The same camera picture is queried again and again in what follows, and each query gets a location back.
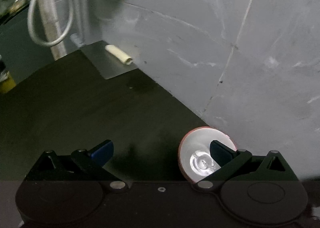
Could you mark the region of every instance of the blue tab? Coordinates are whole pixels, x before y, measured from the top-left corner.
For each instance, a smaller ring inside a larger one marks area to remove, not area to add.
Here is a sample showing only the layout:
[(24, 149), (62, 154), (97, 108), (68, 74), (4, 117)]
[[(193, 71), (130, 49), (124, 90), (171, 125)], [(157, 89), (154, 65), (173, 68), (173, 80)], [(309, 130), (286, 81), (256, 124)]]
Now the blue tab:
[(100, 147), (98, 150), (91, 154), (91, 160), (99, 166), (104, 166), (113, 156), (113, 142), (110, 141), (107, 144)]

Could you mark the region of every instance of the gray wall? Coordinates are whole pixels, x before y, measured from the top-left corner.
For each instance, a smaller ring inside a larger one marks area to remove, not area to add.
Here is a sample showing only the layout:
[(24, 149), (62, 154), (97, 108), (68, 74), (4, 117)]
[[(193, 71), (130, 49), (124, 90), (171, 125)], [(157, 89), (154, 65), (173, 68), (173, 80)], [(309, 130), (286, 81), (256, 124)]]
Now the gray wall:
[(76, 0), (106, 40), (238, 147), (320, 174), (319, 0)]
[[(54, 61), (50, 48), (36, 45), (27, 27), (28, 9), (0, 26), (0, 55), (16, 84), (36, 70)], [(35, 12), (35, 30), (45, 39), (38, 10)]]

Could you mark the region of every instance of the white cable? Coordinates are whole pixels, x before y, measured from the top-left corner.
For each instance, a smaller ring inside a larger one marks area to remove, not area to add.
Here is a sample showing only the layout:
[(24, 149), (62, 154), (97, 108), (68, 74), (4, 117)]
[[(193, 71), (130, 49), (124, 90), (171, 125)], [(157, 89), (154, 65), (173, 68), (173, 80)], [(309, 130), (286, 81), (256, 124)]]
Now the white cable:
[(71, 25), (73, 22), (73, 3), (72, 3), (72, 0), (68, 0), (68, 1), (69, 1), (69, 19), (68, 19), (66, 29), (64, 30), (64, 32), (61, 34), (61, 36), (58, 39), (56, 39), (52, 42), (46, 42), (44, 40), (41, 40), (38, 37), (38, 35), (36, 34), (35, 29), (34, 29), (34, 25), (33, 25), (36, 0), (30, 1), (30, 6), (29, 6), (29, 10), (28, 10), (28, 19), (27, 19), (28, 31), (29, 31), (31, 39), (36, 44), (41, 45), (41, 46), (45, 46), (45, 47), (52, 47), (52, 46), (59, 44), (67, 36), (68, 32), (71, 29)]

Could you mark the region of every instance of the round disc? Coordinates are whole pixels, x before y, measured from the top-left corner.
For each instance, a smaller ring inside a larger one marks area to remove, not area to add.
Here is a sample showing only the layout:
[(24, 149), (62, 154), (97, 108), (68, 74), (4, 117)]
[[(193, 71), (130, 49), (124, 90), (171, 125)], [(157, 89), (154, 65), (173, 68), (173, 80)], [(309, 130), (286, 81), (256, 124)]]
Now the round disc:
[(308, 196), (299, 181), (236, 179), (223, 185), (220, 196), (223, 204), (241, 219), (255, 224), (283, 224), (306, 208)]
[(183, 137), (179, 146), (178, 160), (180, 171), (186, 179), (196, 183), (220, 169), (210, 156), (210, 143), (213, 140), (218, 140), (236, 150), (228, 135), (210, 127), (193, 129)]
[(102, 198), (96, 181), (23, 181), (16, 205), (24, 220), (62, 224), (87, 216)]

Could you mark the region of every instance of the screw head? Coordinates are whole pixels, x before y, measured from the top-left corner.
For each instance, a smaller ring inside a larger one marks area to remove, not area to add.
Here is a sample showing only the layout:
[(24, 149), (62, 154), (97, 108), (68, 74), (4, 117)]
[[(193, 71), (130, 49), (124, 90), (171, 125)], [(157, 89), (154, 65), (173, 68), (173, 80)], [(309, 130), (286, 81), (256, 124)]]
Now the screw head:
[(113, 181), (110, 183), (112, 189), (122, 189), (125, 187), (125, 182), (123, 181)]
[(197, 185), (202, 189), (209, 189), (213, 187), (213, 183), (207, 180), (200, 181)]
[(166, 189), (164, 187), (158, 187), (159, 192), (164, 192)]

